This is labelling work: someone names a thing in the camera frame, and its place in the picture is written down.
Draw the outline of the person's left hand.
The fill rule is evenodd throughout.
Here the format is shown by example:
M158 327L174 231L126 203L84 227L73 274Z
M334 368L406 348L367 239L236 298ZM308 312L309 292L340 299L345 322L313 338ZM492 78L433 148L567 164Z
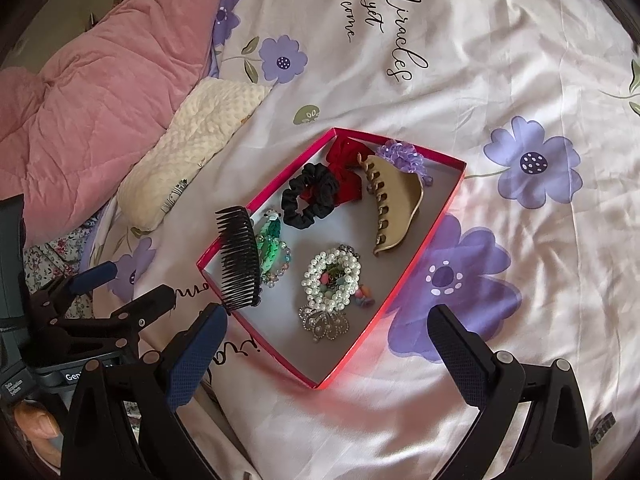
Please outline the person's left hand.
M21 402L13 411L15 422L36 454L57 474L61 467L61 449L54 440L61 435L53 415L37 403Z

